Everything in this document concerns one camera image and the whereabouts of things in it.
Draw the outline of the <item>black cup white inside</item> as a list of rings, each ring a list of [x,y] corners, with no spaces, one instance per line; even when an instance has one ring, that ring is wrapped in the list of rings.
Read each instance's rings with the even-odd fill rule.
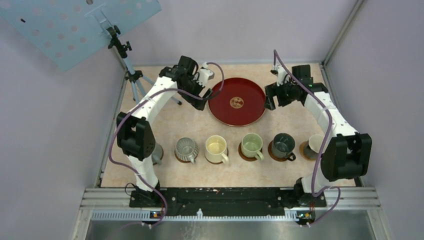
[[[314,134],[309,137],[302,148],[306,159],[311,161],[315,161],[317,159],[323,140],[324,136],[320,134]]]

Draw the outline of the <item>cream yellow mug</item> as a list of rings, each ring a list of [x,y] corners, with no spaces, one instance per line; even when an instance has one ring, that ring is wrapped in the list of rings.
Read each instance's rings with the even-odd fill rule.
[[[205,142],[205,157],[206,156],[227,156],[228,145],[227,141],[220,135],[212,135]]]

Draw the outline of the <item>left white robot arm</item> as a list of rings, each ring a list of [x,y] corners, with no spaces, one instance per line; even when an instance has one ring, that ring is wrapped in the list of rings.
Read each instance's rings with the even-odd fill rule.
[[[152,154],[156,139],[152,123],[166,103],[175,94],[198,111],[205,109],[213,91],[206,88],[214,77],[207,62],[202,65],[188,56],[181,56],[172,67],[164,67],[153,87],[129,112],[120,112],[116,118],[116,142],[131,163],[130,169],[137,178],[135,191],[149,207],[160,202],[157,191],[159,180],[153,169]]]

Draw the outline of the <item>dark green cup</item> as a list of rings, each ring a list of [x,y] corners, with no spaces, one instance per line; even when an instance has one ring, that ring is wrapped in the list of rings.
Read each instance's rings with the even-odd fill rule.
[[[294,154],[295,146],[295,139],[290,134],[278,133],[272,140],[272,153],[277,158],[287,158],[293,162],[297,158]]]

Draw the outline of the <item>light woven coaster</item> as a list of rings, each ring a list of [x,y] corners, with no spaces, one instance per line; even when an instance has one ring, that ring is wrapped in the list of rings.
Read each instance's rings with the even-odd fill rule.
[[[305,147],[308,145],[308,141],[304,141],[304,142],[302,142],[301,144],[300,144],[300,146],[299,146],[299,153],[300,153],[300,155],[305,159],[305,160],[308,160],[308,161],[315,161],[315,159],[313,159],[313,158],[310,158],[310,157],[308,157],[307,155],[305,155],[305,153],[304,153],[304,149],[305,149]]]

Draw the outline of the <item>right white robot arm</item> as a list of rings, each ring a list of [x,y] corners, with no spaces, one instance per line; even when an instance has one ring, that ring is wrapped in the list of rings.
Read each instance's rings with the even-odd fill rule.
[[[297,65],[289,71],[284,65],[274,64],[270,72],[277,80],[264,88],[264,107],[275,110],[299,101],[324,132],[315,167],[311,174],[296,181],[292,200],[299,206],[310,206],[335,181],[364,176],[369,168],[372,138],[347,122],[326,86],[314,82],[310,65]]]

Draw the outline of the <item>light green cup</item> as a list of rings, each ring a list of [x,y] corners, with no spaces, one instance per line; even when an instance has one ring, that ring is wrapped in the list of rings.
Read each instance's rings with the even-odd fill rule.
[[[241,153],[246,158],[254,158],[263,161],[264,155],[262,153],[263,140],[256,133],[248,133],[241,140]]]

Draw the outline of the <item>grey blue mug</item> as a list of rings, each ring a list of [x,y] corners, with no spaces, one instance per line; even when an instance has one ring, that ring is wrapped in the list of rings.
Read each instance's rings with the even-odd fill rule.
[[[163,159],[164,151],[162,146],[159,143],[155,144],[154,150],[151,154],[153,165],[161,165]]]

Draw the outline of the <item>striped white grey cup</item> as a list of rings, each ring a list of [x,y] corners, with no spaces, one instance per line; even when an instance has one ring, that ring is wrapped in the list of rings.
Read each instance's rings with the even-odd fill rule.
[[[174,153],[181,160],[194,163],[199,154],[199,146],[192,138],[182,137],[176,142]]]

